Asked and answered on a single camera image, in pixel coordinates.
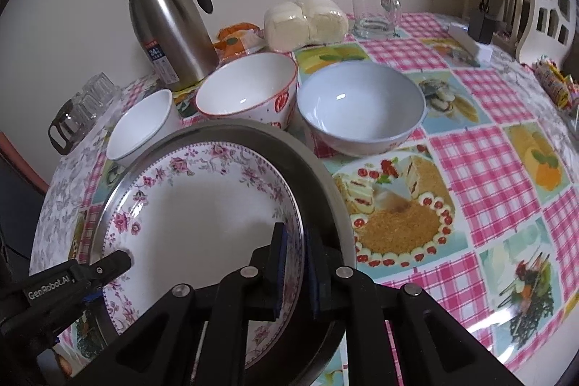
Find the thermos label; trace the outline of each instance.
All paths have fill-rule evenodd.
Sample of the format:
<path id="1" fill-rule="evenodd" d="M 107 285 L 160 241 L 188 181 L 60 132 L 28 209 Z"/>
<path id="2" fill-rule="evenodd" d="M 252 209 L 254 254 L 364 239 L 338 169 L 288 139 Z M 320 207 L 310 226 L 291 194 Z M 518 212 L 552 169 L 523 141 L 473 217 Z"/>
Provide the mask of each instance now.
<path id="1" fill-rule="evenodd" d="M 167 56 L 165 56 L 165 53 L 157 40 L 146 43 L 145 49 L 147 50 L 147 53 L 149 53 L 149 59 L 153 63 L 155 73 L 157 73 L 165 84 L 179 82 L 179 76 L 177 76 L 177 73 L 167 59 Z"/>

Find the bowl rim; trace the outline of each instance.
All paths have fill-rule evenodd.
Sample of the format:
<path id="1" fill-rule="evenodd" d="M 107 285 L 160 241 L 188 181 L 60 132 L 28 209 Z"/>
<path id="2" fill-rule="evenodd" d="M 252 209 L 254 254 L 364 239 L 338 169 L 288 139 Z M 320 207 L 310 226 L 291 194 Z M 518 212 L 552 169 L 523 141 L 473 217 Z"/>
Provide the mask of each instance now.
<path id="1" fill-rule="evenodd" d="M 125 152 L 124 154 L 120 155 L 120 156 L 111 156 L 109 154 L 109 149 L 111 146 L 111 141 L 113 138 L 113 135 L 115 134 L 115 130 L 118 129 L 119 124 L 121 124 L 121 122 L 123 120 L 126 120 L 126 117 L 130 114 L 131 110 L 134 109 L 135 107 L 137 107 L 140 103 L 144 103 L 147 99 L 149 99 L 150 97 L 153 97 L 155 95 L 166 95 L 167 98 L 169 98 L 169 101 L 167 102 L 167 107 L 165 109 L 164 112 L 164 116 L 163 116 L 163 120 L 161 120 L 160 124 L 151 132 L 147 133 L 143 138 L 141 138 L 140 140 L 138 140 L 135 144 L 133 144 L 130 149 Z M 111 137 L 109 138 L 109 142 L 106 145 L 106 158 L 109 159 L 110 161 L 118 161 L 119 159 L 125 158 L 127 157 L 129 154 L 135 152 L 137 149 L 139 149 L 143 144 L 147 143 L 147 141 L 149 141 L 153 136 L 155 136 L 158 131 L 163 128 L 163 125 L 165 124 L 165 122 L 167 121 L 167 118 L 169 118 L 169 114 L 171 112 L 171 107 L 173 106 L 173 93 L 169 90 L 169 89 L 161 89 L 161 90 L 157 90 L 156 92 L 152 93 L 151 95 L 149 95 L 148 97 L 145 97 L 143 100 L 137 102 L 135 105 L 133 105 L 131 108 L 129 108 L 124 114 L 123 116 L 120 118 L 120 120 L 117 122 L 117 124 L 115 125 L 115 128 L 113 129 L 113 131 L 111 132 Z"/>
<path id="2" fill-rule="evenodd" d="M 302 97 L 303 95 L 303 91 L 308 87 L 308 82 L 310 82 L 311 79 L 313 79 L 313 77 L 319 73 L 322 73 L 321 76 L 323 75 L 327 75 L 330 74 L 328 73 L 329 70 L 331 69 L 335 69 L 336 67 L 343 67 L 343 64 L 348 64 L 348 63 L 357 63 L 358 65 L 362 66 L 362 68 L 366 67 L 364 64 L 370 64 L 372 66 L 380 66 L 386 69 L 390 69 L 393 72 L 401 75 L 406 81 L 410 82 L 412 84 L 412 86 L 414 88 L 416 88 L 419 92 L 420 92 L 420 97 L 422 98 L 422 114 L 420 116 L 420 118 L 418 119 L 418 121 L 416 122 L 416 124 L 414 124 L 412 127 L 410 127 L 408 130 L 403 131 L 402 133 L 399 133 L 397 135 L 394 136 L 385 136 L 385 137 L 381 137 L 381 138 L 377 138 L 377 139 L 352 139 L 351 137 L 346 137 L 346 136 L 342 136 L 342 135 L 337 135 L 334 133 L 330 133 L 326 130 L 322 130 L 320 129 L 315 123 L 313 123 L 312 121 L 308 120 L 306 118 L 306 116 L 304 115 L 304 113 L 302 112 L 302 107 L 300 106 L 301 104 L 301 100 L 300 97 Z M 367 61 L 367 60 L 363 60 L 363 61 L 341 61 L 340 63 L 334 63 L 334 64 L 329 64 L 328 66 L 324 66 L 320 69 L 318 69 L 315 73 L 312 74 L 312 77 L 309 78 L 309 80 L 304 81 L 304 83 L 301 85 L 301 87 L 299 88 L 299 90 L 297 91 L 297 109 L 299 110 L 300 115 L 302 115 L 303 120 L 306 121 L 306 123 L 308 123 L 309 126 L 311 126 L 313 129 L 315 129 L 316 131 L 318 131 L 319 133 L 323 133 L 329 137 L 335 138 L 335 139 L 339 139 L 341 141 L 346 141 L 348 143 L 361 143 L 361 144 L 377 144 L 377 143 L 383 143 L 385 141 L 394 141 L 394 140 L 398 140 L 400 138 L 402 138 L 403 136 L 410 136 L 414 130 L 416 128 L 418 128 L 422 122 L 424 121 L 424 119 L 426 118 L 426 114 L 428 113 L 428 108 L 426 106 L 426 98 L 424 97 L 424 93 L 422 92 L 420 86 L 418 84 L 416 84 L 412 79 L 410 79 L 409 77 L 407 77 L 403 72 L 400 72 L 399 70 L 388 66 L 387 64 L 380 64 L 380 63 L 376 63 L 374 61 Z"/>
<path id="3" fill-rule="evenodd" d="M 252 56 L 257 56 L 257 55 L 278 55 L 278 56 L 283 56 L 285 58 L 288 58 L 291 60 L 291 62 L 293 63 L 293 75 L 292 78 L 290 79 L 290 81 L 288 82 L 288 84 L 286 86 L 283 86 L 281 89 L 279 89 L 276 93 L 274 93 L 271 97 L 268 97 L 267 99 L 265 99 L 264 101 L 256 104 L 256 105 L 252 105 L 251 107 L 247 107 L 246 109 L 241 109 L 238 111 L 233 111 L 230 113 L 208 113 L 205 111 L 202 111 L 202 109 L 199 107 L 197 99 L 199 97 L 199 93 L 201 92 L 201 90 L 203 89 L 203 86 L 205 86 L 205 84 L 207 84 L 207 82 L 214 77 L 216 74 L 218 74 L 220 71 L 222 71 L 225 67 L 227 67 L 230 64 L 235 63 L 235 61 L 240 61 L 243 60 L 244 58 L 249 58 Z M 253 110 L 256 109 L 257 107 L 261 107 L 263 104 L 269 102 L 271 99 L 273 99 L 274 97 L 277 97 L 278 95 L 280 95 L 280 93 L 284 92 L 286 89 L 289 89 L 289 87 L 292 85 L 292 83 L 294 81 L 296 81 L 297 79 L 297 63 L 296 61 L 288 55 L 285 55 L 283 53 L 276 53 L 274 51 L 261 51 L 259 53 L 253 53 L 250 55 L 245 55 L 242 56 L 241 58 L 237 58 L 233 61 L 230 61 L 227 64 L 224 64 L 223 66 L 221 66 L 219 69 L 216 69 L 215 71 L 213 71 L 213 73 L 211 73 L 201 84 L 201 86 L 199 87 L 199 90 L 197 91 L 197 93 L 195 94 L 195 108 L 199 111 L 199 113 L 201 113 L 202 115 L 205 115 L 206 117 L 213 117 L 213 118 L 225 118 L 225 117 L 232 117 L 234 115 L 237 115 L 238 113 L 243 113 L 245 111 L 249 111 L 249 110 Z"/>

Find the white chair backrest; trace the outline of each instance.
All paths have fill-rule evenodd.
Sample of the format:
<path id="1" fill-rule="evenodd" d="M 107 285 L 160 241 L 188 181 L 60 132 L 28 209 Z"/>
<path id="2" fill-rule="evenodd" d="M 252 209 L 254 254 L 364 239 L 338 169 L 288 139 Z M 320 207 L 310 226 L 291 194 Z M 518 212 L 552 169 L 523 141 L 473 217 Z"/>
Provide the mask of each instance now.
<path id="1" fill-rule="evenodd" d="M 546 55 L 562 67 L 576 23 L 576 0 L 531 0 L 529 20 L 516 49 L 517 61 L 532 64 Z"/>

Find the red-rimmed bowl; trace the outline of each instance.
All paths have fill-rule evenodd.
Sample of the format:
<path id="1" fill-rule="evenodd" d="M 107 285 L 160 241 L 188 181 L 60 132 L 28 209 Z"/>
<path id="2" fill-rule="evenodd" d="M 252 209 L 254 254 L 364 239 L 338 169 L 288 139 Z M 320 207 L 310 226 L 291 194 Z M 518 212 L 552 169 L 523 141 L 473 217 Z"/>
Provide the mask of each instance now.
<path id="1" fill-rule="evenodd" d="M 278 53 L 244 56 L 205 79 L 195 98 L 208 118 L 247 118 L 285 129 L 295 108 L 297 64 Z"/>

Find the glass mug handle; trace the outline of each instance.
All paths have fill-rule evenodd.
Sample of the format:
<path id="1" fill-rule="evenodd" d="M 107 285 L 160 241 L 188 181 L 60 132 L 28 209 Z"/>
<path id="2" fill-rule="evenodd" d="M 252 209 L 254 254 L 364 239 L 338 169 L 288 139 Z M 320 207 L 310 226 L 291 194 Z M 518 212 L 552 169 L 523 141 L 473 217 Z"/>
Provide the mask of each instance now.
<path id="1" fill-rule="evenodd" d="M 381 0 L 381 6 L 387 12 L 389 20 L 397 27 L 402 20 L 402 6 L 400 0 Z"/>

